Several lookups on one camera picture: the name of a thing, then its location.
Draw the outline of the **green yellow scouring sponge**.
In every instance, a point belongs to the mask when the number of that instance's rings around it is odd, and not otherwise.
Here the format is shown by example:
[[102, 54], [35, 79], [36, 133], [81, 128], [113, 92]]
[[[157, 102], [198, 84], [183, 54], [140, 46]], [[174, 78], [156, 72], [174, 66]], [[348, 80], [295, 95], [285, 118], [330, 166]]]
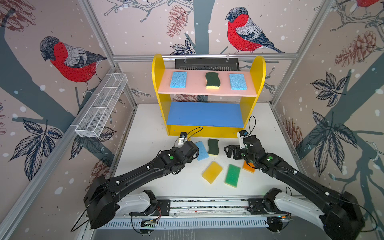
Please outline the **green yellow scouring sponge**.
[[205, 75], [206, 77], [206, 89], [214, 89], [218, 90], [221, 85], [221, 80], [219, 78], [219, 74], [215, 72], [208, 72]]
[[217, 139], [209, 139], [208, 140], [208, 154], [213, 156], [219, 155], [219, 140]]

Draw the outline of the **yellow orange sponge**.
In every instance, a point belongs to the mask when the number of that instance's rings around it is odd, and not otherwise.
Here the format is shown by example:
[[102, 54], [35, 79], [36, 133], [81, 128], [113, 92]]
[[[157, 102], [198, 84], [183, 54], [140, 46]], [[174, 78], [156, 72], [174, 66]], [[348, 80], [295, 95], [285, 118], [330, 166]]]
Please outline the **yellow orange sponge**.
[[222, 172], [223, 167], [217, 162], [212, 161], [207, 169], [203, 172], [202, 177], [210, 184], [212, 184], [218, 175]]

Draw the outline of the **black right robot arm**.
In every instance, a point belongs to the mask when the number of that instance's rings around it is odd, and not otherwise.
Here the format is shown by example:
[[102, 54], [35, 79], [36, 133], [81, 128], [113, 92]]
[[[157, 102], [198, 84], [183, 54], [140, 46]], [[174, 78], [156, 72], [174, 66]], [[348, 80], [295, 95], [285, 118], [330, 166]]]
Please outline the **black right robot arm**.
[[277, 188], [263, 197], [265, 212], [286, 212], [322, 229], [332, 240], [355, 240], [365, 226], [357, 198], [349, 192], [339, 193], [300, 173], [283, 158], [267, 153], [254, 135], [241, 136], [239, 146], [228, 145], [228, 158], [244, 160], [252, 168], [275, 178], [299, 192], [298, 199]]

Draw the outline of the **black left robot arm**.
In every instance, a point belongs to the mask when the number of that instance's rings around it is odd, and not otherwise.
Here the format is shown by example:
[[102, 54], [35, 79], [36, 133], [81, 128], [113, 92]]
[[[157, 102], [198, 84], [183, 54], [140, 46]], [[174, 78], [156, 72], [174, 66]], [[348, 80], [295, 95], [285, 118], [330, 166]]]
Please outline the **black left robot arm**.
[[199, 148], [191, 141], [170, 150], [159, 151], [147, 164], [117, 177], [94, 179], [84, 197], [90, 227], [98, 229], [112, 220], [120, 208], [118, 202], [141, 186], [169, 174], [177, 174], [199, 156]]

